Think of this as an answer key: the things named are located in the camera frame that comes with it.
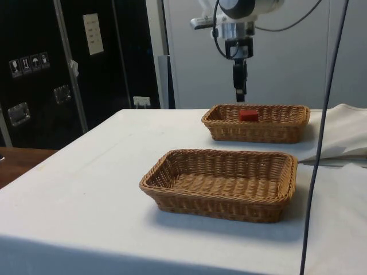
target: table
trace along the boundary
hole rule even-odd
[[[52,156],[55,150],[0,147],[0,189]]]
[[[164,213],[139,189],[143,175],[176,148],[285,151],[300,160],[314,154],[313,139],[214,142],[200,122],[205,111],[123,110],[0,190],[0,270],[297,274],[311,166],[299,165],[292,205],[274,225]],[[367,194],[359,179],[367,174],[352,168],[348,176],[319,169],[307,274],[365,274]]]

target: rectangular basket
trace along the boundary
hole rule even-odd
[[[277,222],[295,191],[297,163],[278,152],[175,150],[144,176],[140,188],[163,211]]]
[[[243,122],[240,110],[257,110],[259,122]],[[298,143],[310,119],[305,106],[218,105],[202,122],[214,140],[261,143]]]

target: basket rim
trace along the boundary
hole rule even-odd
[[[195,191],[178,191],[174,188],[166,188],[166,187],[159,187],[159,186],[149,186],[146,182],[152,177],[153,173],[159,169],[165,160],[174,153],[177,152],[185,152],[185,153],[215,153],[215,152],[225,152],[227,154],[248,154],[248,155],[279,155],[279,156],[286,156],[287,158],[291,159],[291,175],[290,175],[290,182],[288,182],[288,191],[281,197],[276,198],[261,198],[255,199],[251,197],[244,197],[244,196],[235,196],[235,195],[211,195],[211,194],[204,194],[201,192]],[[284,152],[255,152],[255,151],[226,151],[226,150],[190,150],[190,149],[182,149],[182,150],[172,150],[166,153],[163,157],[159,159],[159,161],[150,169],[150,171],[142,178],[139,183],[139,187],[142,191],[146,194],[159,194],[165,195],[167,197],[171,197],[174,193],[175,196],[180,196],[181,198],[200,198],[200,199],[212,199],[212,200],[220,200],[220,201],[227,201],[227,202],[241,202],[241,203],[253,203],[257,205],[282,205],[289,201],[295,191],[295,173],[298,166],[298,160],[295,156]]]
[[[307,106],[303,105],[258,105],[258,104],[246,104],[244,106],[247,107],[295,107],[295,108],[303,108],[306,113],[303,117],[302,121],[296,122],[296,123],[290,123],[290,122],[262,122],[259,124],[259,122],[254,121],[230,121],[230,120],[212,120],[208,119],[208,117],[218,108],[220,107],[226,107],[226,106],[240,106],[237,104],[219,104],[211,107],[210,110],[208,110],[202,117],[201,122],[203,122],[205,125],[231,125],[231,126],[261,126],[261,127],[286,127],[286,126],[301,126],[309,123],[311,110]]]

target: electrical socket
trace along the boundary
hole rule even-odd
[[[137,107],[150,107],[150,97],[147,96],[134,96],[134,105]]]

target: sticker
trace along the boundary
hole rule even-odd
[[[49,68],[50,67],[50,60],[48,59],[47,52],[40,53],[41,58],[41,67],[42,69]]]
[[[32,68],[31,68],[31,64],[30,64],[30,60],[29,60],[28,56],[20,58],[19,61],[21,63],[21,68],[22,68],[23,74],[27,74],[27,73],[32,72]]]
[[[18,59],[9,61],[9,66],[10,66],[11,76],[13,78],[16,78],[16,77],[19,77],[19,76],[23,75],[22,74],[22,69],[21,69],[21,66],[20,66],[20,63],[19,63]]]
[[[83,21],[85,33],[87,35],[89,54],[92,56],[93,54],[104,52],[98,14],[83,15]]]
[[[30,63],[32,66],[32,69],[34,72],[42,69],[41,67],[41,60],[40,60],[40,56],[37,54],[34,54],[32,56],[30,56]]]

